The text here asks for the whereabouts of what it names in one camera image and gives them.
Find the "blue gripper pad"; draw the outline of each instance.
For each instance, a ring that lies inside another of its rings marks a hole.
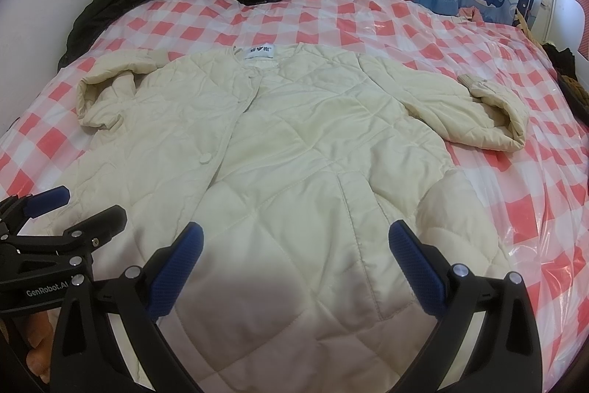
[[[67,205],[69,201],[70,191],[62,185],[61,187],[55,187],[51,190],[29,197],[22,212],[26,217],[36,219],[52,210]]]
[[[172,311],[186,280],[202,254],[204,234],[202,227],[190,222],[180,234],[176,248],[149,288],[147,314],[152,321]]]
[[[420,248],[421,242],[402,220],[389,229],[389,247],[421,308],[440,320],[446,312],[446,288]]]

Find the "hand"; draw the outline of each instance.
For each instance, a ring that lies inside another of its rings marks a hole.
[[[26,323],[25,334],[33,348],[27,355],[27,366],[44,383],[49,383],[53,327],[47,312],[31,315]]]

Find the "gingham tablecloth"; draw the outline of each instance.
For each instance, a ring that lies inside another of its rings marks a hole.
[[[155,0],[110,26],[63,69],[0,140],[0,197],[52,187],[87,148],[75,86],[107,51],[165,48],[170,60],[219,45],[307,42],[390,57],[456,78],[470,72],[513,89],[531,111],[515,154],[448,144],[514,265],[525,278],[549,389],[589,326],[588,138],[567,107],[547,57],[511,26],[475,24],[402,0],[285,0],[245,7],[234,0]]]

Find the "bed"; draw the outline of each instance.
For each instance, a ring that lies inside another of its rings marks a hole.
[[[403,0],[154,0],[111,25],[64,68],[0,140],[0,195],[52,187],[92,138],[75,114],[75,87],[97,57],[133,48],[185,54],[265,42],[304,42],[388,57],[457,78],[474,73],[513,89],[531,112],[525,149],[487,152],[447,143],[523,274],[538,322],[544,389],[587,336],[588,138],[546,55],[514,27],[432,14]]]

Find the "checkered bedsheet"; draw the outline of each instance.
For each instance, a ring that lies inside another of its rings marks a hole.
[[[543,347],[549,389],[589,330],[588,136],[547,57],[511,27],[430,13],[402,0],[155,0],[111,25],[63,69],[0,140],[0,198],[52,187],[88,147],[75,86],[96,57],[165,48],[170,60],[220,45],[271,42],[339,46],[456,78],[474,73],[513,89],[531,110],[525,149],[505,154],[448,144],[523,274]]]

